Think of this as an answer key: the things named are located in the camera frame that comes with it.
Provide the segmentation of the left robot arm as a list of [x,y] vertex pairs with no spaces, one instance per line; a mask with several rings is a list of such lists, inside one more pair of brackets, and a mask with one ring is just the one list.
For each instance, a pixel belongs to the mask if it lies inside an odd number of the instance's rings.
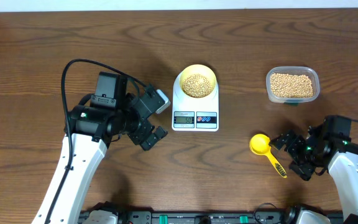
[[128,82],[124,75],[100,72],[95,93],[68,112],[60,159],[34,223],[76,223],[96,169],[121,136],[148,151],[168,134],[148,118],[170,100],[152,85],[143,95],[128,93]]

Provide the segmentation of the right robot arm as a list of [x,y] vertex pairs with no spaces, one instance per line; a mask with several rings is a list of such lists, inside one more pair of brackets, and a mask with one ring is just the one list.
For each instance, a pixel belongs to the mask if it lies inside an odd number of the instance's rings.
[[350,137],[353,122],[328,115],[319,126],[309,127],[307,138],[289,130],[269,142],[290,155],[289,168],[301,179],[309,181],[316,169],[318,175],[327,172],[333,178],[344,223],[358,223],[358,144]]

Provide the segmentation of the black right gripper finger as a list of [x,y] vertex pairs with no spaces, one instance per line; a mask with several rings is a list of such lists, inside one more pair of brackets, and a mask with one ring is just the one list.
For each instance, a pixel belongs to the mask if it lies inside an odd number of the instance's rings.
[[305,181],[309,181],[311,179],[311,176],[315,172],[315,167],[311,164],[296,164],[295,162],[292,162],[289,165],[289,169],[292,170],[294,173],[296,173],[301,179]]
[[297,138],[297,134],[293,130],[289,130],[278,137],[271,139],[269,146],[280,151],[283,148],[291,146]]

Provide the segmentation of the yellow measuring scoop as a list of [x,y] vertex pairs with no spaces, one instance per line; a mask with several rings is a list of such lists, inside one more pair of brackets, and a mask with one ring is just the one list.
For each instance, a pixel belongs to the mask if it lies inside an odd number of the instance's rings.
[[287,173],[281,163],[277,160],[277,158],[271,152],[271,146],[269,145],[270,138],[264,134],[256,134],[251,137],[249,141],[250,150],[258,155],[258,156],[266,156],[270,161],[273,168],[277,171],[277,173],[283,177],[287,178]]

